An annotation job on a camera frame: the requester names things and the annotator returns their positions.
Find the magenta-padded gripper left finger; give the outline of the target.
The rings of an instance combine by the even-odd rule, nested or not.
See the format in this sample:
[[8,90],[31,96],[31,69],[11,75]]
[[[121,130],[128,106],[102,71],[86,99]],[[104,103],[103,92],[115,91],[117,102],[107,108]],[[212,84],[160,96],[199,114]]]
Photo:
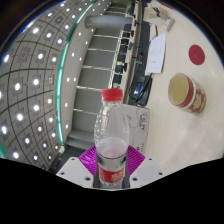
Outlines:
[[91,147],[79,157],[70,157],[57,172],[57,176],[81,187],[92,188],[96,171],[96,148]]

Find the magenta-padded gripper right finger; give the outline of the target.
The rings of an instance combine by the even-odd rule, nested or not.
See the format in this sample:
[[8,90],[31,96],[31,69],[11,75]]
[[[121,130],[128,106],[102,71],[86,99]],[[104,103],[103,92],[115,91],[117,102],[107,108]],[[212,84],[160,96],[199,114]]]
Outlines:
[[128,147],[126,168],[131,188],[143,187],[164,176],[154,159],[145,157],[132,146]]

